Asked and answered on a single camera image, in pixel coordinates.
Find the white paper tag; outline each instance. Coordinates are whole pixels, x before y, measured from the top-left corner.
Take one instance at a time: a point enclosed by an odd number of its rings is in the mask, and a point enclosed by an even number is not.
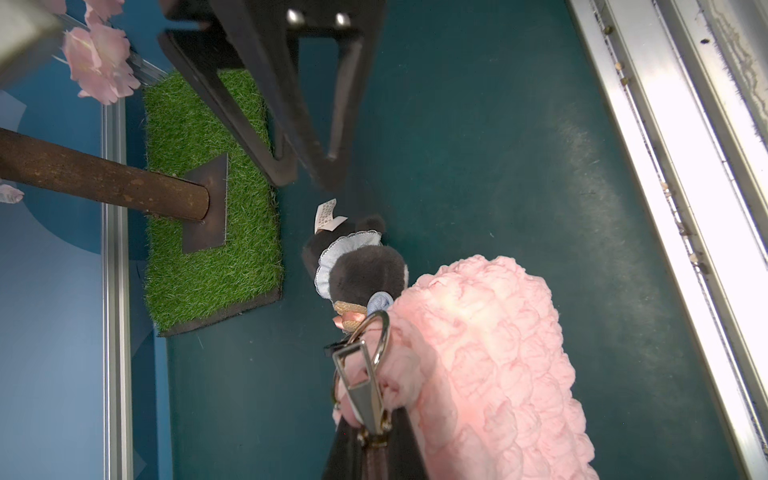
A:
[[[17,204],[24,198],[24,192],[8,184],[0,185],[0,202],[4,204]]]
[[[328,230],[333,232],[339,225],[341,225],[346,217],[333,218],[333,209],[336,207],[336,199],[328,200],[324,204],[317,207],[317,213],[315,214],[315,233],[321,230]]]

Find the metal keychain clip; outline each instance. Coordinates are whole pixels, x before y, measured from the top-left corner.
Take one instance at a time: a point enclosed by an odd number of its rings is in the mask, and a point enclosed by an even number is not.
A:
[[[379,345],[376,347],[376,353],[371,360],[371,357],[368,354],[368,349],[364,348],[366,346],[365,341],[358,340],[358,338],[378,319],[382,322],[382,334],[381,337],[379,337]],[[338,384],[339,378],[341,378],[349,395],[349,401],[352,404],[355,418],[366,427],[366,430],[368,430],[371,435],[381,435],[384,433],[382,424],[385,420],[385,412],[381,392],[379,391],[379,384],[376,381],[376,369],[384,358],[387,345],[389,345],[389,315],[387,315],[384,310],[380,310],[368,315],[349,337],[346,346],[335,351],[332,355],[333,363],[336,365],[333,382],[334,403],[337,404],[336,385]],[[350,385],[349,378],[347,378],[346,373],[344,372],[344,359],[355,352],[362,353],[362,357],[366,362],[368,379],[356,385]]]
[[[361,352],[366,361],[366,372],[368,378],[355,385],[350,385],[349,378],[344,371],[343,360],[355,352]],[[336,370],[344,383],[349,402],[352,404],[352,410],[358,422],[366,427],[368,433],[372,435],[382,435],[384,429],[382,421],[384,417],[384,404],[382,394],[379,391],[379,384],[376,381],[376,372],[374,371],[371,357],[368,355],[365,340],[360,340],[352,345],[345,346],[341,350],[333,353],[333,363],[336,364]]]

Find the screw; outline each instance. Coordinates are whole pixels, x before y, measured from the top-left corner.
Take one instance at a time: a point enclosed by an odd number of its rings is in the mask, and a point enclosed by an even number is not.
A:
[[[349,15],[346,13],[336,14],[336,28],[349,28],[352,25],[352,21],[349,20]]]
[[[286,12],[286,20],[288,21],[288,25],[292,27],[301,27],[306,23],[304,14],[293,8],[288,8],[288,12]]]

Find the pink artificial flower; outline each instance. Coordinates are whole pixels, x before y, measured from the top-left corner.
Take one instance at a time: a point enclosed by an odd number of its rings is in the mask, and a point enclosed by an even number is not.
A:
[[[91,26],[91,23],[88,22],[89,10],[92,11],[92,22],[95,23],[96,21],[96,19],[93,18],[94,14],[95,16],[98,16],[103,22],[105,22],[112,15],[119,15],[123,13],[124,3],[125,0],[85,0],[85,22],[88,24],[88,27]]]
[[[67,13],[66,0],[41,0],[41,3],[50,13],[55,13],[56,15]]]
[[[17,204],[24,199],[24,192],[8,184],[0,185],[0,203]]]
[[[139,80],[126,60],[130,44],[125,32],[102,24],[91,31],[73,28],[64,38],[64,55],[71,79],[80,84],[79,97],[93,97],[109,105],[139,88]]]

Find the blue wall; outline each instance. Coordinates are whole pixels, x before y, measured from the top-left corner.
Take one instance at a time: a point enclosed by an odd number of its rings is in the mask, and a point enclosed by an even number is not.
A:
[[[133,0],[124,10],[115,26],[169,68],[155,41],[169,25],[158,3]],[[68,0],[68,13],[82,20],[84,3]],[[99,155],[101,106],[79,90],[54,60],[24,78],[8,90],[27,105],[18,131]],[[126,109],[128,163],[143,167],[141,95]],[[21,204],[0,204],[0,478],[101,478],[101,205],[18,187]],[[144,226],[130,212],[134,476],[155,480],[172,478],[170,412],[165,339],[144,308]]]
[[[100,107],[49,62],[19,132],[99,154]],[[103,476],[100,206],[25,185],[0,204],[0,477]]]

